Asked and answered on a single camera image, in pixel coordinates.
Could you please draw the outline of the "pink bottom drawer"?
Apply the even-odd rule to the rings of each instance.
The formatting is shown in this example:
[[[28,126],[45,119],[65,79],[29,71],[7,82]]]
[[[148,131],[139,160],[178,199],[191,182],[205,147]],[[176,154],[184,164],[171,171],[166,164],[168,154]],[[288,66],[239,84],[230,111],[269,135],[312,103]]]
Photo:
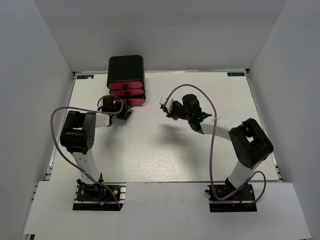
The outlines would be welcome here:
[[[124,104],[132,106],[142,106],[145,103],[144,98],[125,98],[122,101]]]

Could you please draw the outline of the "black drawer cabinet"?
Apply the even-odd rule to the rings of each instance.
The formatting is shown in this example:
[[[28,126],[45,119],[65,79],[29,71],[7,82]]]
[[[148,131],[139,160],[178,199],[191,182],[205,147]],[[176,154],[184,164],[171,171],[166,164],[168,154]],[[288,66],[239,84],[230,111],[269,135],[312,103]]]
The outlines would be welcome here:
[[[146,99],[145,90],[145,68],[144,59],[141,55],[122,55],[122,56],[112,56],[108,61],[108,72],[107,72],[107,83],[114,82],[133,82],[139,81],[143,83],[143,87],[140,89],[144,90],[144,95],[133,96],[133,97],[123,97],[124,99],[131,98],[144,98]]]

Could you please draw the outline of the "pink top drawer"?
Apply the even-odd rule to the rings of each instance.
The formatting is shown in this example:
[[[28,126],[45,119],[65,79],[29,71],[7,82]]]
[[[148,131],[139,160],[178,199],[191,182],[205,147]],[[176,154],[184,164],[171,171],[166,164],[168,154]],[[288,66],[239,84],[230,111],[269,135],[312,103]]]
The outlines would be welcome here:
[[[107,85],[110,90],[140,89],[144,84],[140,81],[112,82]]]

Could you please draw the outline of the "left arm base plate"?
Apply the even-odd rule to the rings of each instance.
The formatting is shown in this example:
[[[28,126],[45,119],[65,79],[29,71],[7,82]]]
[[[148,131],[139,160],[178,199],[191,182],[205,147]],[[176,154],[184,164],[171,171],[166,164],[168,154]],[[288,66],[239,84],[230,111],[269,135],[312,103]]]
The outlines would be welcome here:
[[[107,186],[122,208],[126,196],[126,183],[109,183]],[[77,184],[72,210],[118,212],[121,209],[112,194],[106,188],[96,184]]]

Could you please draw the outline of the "pink drawer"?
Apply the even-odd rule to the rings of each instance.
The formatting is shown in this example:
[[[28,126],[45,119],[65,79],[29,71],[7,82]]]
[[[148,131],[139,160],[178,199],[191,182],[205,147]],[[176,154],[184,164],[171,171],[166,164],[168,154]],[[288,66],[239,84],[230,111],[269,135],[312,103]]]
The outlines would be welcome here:
[[[144,98],[125,98],[122,101],[124,104],[132,106],[142,106],[145,103]]]
[[[112,82],[107,85],[110,90],[140,89],[144,84],[140,81]]]
[[[110,94],[113,96],[125,97],[125,98],[141,96],[141,95],[144,95],[144,93],[145,91],[140,88],[127,89],[127,90],[117,89],[117,90],[112,90],[110,92]]]

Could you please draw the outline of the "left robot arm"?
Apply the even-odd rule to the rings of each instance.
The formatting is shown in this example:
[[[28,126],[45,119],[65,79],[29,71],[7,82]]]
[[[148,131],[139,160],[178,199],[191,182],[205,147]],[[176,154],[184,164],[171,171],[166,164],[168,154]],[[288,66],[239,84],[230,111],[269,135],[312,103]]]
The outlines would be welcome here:
[[[80,171],[80,186],[89,186],[88,193],[99,200],[105,196],[106,187],[102,173],[93,156],[97,128],[110,127],[115,119],[126,121],[132,114],[132,104],[117,96],[106,95],[98,100],[96,110],[71,107],[67,112],[59,137],[61,146],[74,158]]]

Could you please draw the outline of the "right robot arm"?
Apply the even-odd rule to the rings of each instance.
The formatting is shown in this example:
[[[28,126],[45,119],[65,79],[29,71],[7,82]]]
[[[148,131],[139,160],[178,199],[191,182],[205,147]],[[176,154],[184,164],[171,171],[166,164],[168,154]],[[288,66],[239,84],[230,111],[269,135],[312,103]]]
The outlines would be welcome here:
[[[196,133],[220,137],[232,143],[237,163],[225,180],[222,192],[211,186],[211,194],[218,201],[228,198],[238,199],[244,193],[244,187],[257,173],[257,167],[274,151],[274,146],[253,118],[242,122],[219,119],[202,111],[198,98],[194,94],[183,96],[182,102],[168,98],[161,109],[166,117],[173,120],[185,120]]]

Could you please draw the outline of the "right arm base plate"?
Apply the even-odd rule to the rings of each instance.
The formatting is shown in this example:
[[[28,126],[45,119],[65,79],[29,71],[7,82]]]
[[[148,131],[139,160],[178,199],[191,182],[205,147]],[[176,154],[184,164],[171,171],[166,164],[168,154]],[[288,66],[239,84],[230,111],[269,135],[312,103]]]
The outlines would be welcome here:
[[[256,203],[252,203],[256,197],[251,184],[247,184],[243,189],[225,200],[215,198],[211,185],[208,185],[204,192],[208,196],[209,210],[211,213],[257,212]]]

